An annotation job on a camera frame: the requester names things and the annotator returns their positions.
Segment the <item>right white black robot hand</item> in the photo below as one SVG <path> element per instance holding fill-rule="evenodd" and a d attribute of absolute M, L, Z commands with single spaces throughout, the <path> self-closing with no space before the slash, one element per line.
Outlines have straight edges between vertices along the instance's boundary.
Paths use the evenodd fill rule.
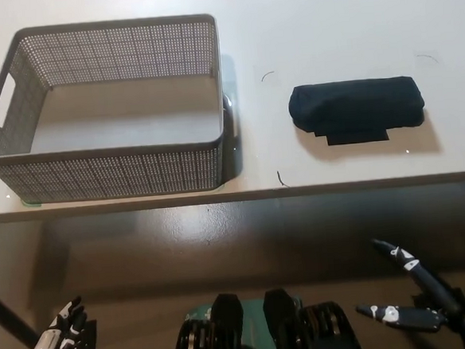
<path fill-rule="evenodd" d="M 453 288 L 431 273 L 399 245 L 373 239 L 373 247 L 386 259 L 403 269 L 422 294 L 431 302 L 430 308 L 399 307 L 396 305 L 359 304 L 356 312 L 388 327 L 406 331 L 437 332 L 443 325 L 458 333 L 465 332 L 465 304 Z"/>

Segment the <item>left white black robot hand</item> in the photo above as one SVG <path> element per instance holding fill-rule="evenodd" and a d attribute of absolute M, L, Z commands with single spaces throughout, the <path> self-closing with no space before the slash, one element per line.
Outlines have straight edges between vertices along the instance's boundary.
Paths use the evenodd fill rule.
<path fill-rule="evenodd" d="M 34 349 L 76 349 L 87 323 L 87 312 L 81 297 L 69 301 L 54 317 Z"/>

